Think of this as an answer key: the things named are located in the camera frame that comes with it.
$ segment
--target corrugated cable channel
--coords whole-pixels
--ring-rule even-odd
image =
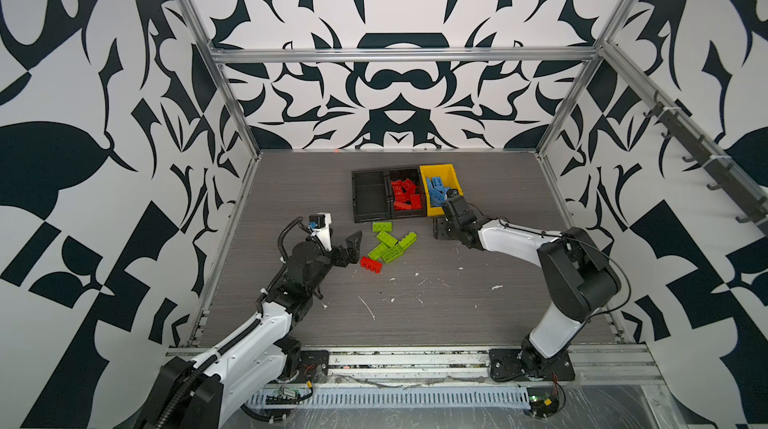
[[[248,407],[264,408],[266,390],[253,396]],[[269,409],[389,409],[419,407],[507,407],[530,409],[525,387],[316,387],[299,405],[268,405]]]

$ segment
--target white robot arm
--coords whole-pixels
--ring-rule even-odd
[[[592,315],[619,292],[619,278],[583,229],[544,232],[509,224],[476,214],[456,191],[448,195],[442,205],[446,217],[435,219],[437,239],[502,252],[542,268],[552,303],[524,338],[515,368],[506,371],[542,376]]]
[[[320,282],[331,267],[360,258],[362,232],[346,238],[346,247],[332,247],[330,223],[330,214],[314,214],[307,226],[296,218],[280,232],[283,267],[261,290],[256,313],[208,351],[190,361],[175,357],[163,366],[135,429],[214,429],[270,381],[294,377],[301,343],[287,335],[312,307],[312,296],[322,299]],[[308,235],[288,256],[283,239],[297,225]]]

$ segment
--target lime green lego brick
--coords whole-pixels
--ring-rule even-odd
[[[382,254],[382,260],[386,264],[389,264],[390,262],[392,262],[395,259],[397,259],[398,257],[400,257],[402,254],[403,254],[402,249],[400,248],[399,245],[396,245],[396,246],[394,246],[394,247],[384,251],[384,253]]]
[[[368,253],[368,257],[376,261],[382,257],[382,254],[387,249],[389,249],[389,246],[382,242],[381,244],[377,245],[372,251]]]
[[[373,223],[373,232],[392,232],[392,223]]]
[[[395,247],[397,245],[397,239],[393,238],[389,232],[379,232],[379,235],[377,235],[376,238],[384,244],[387,244],[387,247]]]
[[[397,244],[402,248],[403,251],[408,249],[413,245],[413,243],[416,242],[416,232],[408,232],[408,235]]]

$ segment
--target yellow storage bin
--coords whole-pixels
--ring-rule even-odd
[[[422,184],[424,184],[424,193],[426,193],[427,196],[427,216],[444,215],[445,213],[442,211],[442,207],[432,207],[429,203],[427,177],[439,177],[442,179],[443,185],[454,188],[459,194],[464,195],[462,186],[458,184],[458,178],[456,178],[456,171],[453,168],[453,164],[419,165],[418,169],[422,173]]]

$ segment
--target gray wooden tabletop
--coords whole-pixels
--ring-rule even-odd
[[[254,313],[259,289],[280,269],[277,235],[293,218],[306,221],[310,214],[330,212],[335,244],[358,230],[362,251],[378,244],[371,223],[352,221],[353,170],[451,163],[467,201],[486,215],[536,229],[565,229],[531,153],[265,152],[262,157],[201,346],[215,344]],[[306,346],[519,344],[543,316],[550,299],[536,266],[437,241],[431,218],[400,219],[393,226],[398,239],[413,231],[418,240],[381,274],[359,265],[332,269],[321,286],[325,299],[314,300],[293,337]],[[289,234],[289,253],[303,237],[299,230]],[[608,322],[596,318],[575,342],[613,339]]]

